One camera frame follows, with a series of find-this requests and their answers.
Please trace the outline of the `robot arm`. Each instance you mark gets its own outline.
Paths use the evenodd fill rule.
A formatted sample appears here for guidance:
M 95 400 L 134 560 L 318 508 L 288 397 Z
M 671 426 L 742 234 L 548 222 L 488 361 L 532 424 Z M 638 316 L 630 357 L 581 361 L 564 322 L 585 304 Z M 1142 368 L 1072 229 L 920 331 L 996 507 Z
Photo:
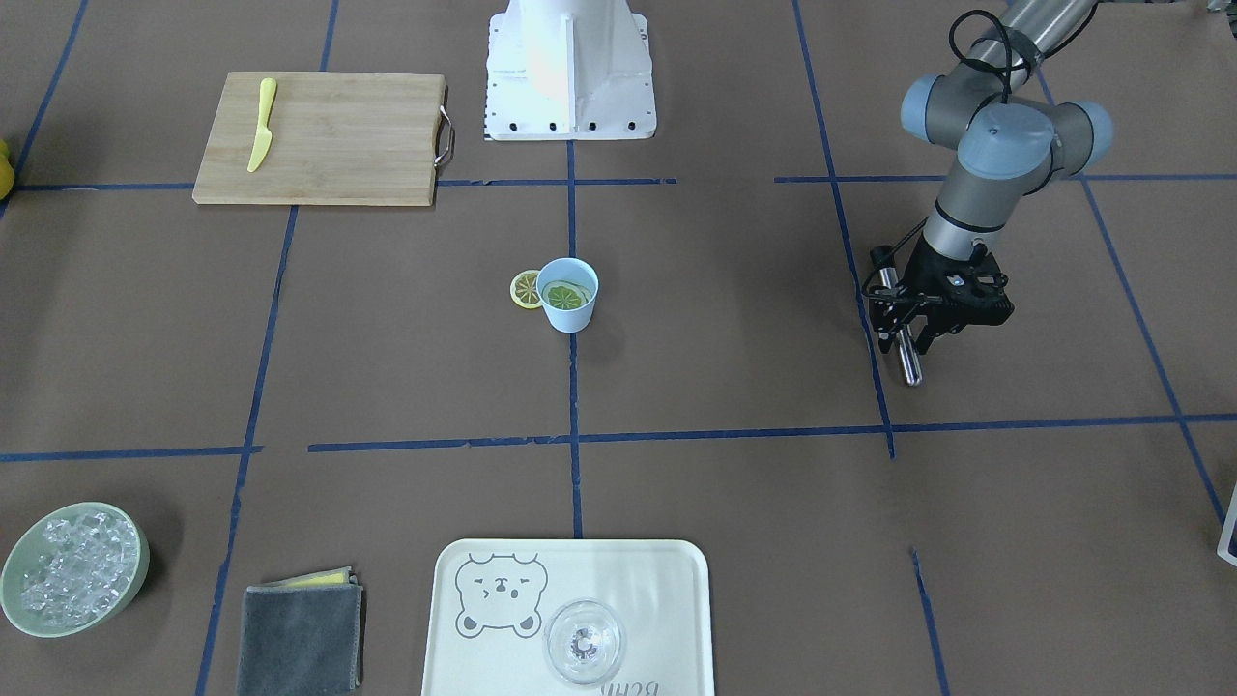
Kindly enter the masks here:
M 931 211 L 905 234 L 913 250 L 901 277 L 893 277 L 897 246 L 871 251 L 863 295 L 880 352 L 901 345 L 927 354 L 936 337 L 999 326 L 1016 312 L 993 248 L 1018 202 L 1087 171 L 1115 137 L 1103 106 L 1029 101 L 1018 89 L 1081 35 L 1097 6 L 1016 1 L 1004 14 L 981 10 L 990 30 L 967 49 L 951 45 L 952 70 L 923 75 L 905 91 L 903 129 L 951 150 L 955 161 Z

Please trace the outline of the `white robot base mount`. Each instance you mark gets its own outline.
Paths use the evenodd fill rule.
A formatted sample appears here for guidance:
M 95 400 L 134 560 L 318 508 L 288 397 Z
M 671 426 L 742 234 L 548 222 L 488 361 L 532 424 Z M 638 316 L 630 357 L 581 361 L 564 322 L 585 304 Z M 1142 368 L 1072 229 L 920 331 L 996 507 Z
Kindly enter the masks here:
M 492 141 L 653 138 L 652 48 L 626 1 L 511 1 L 487 30 L 482 135 Z

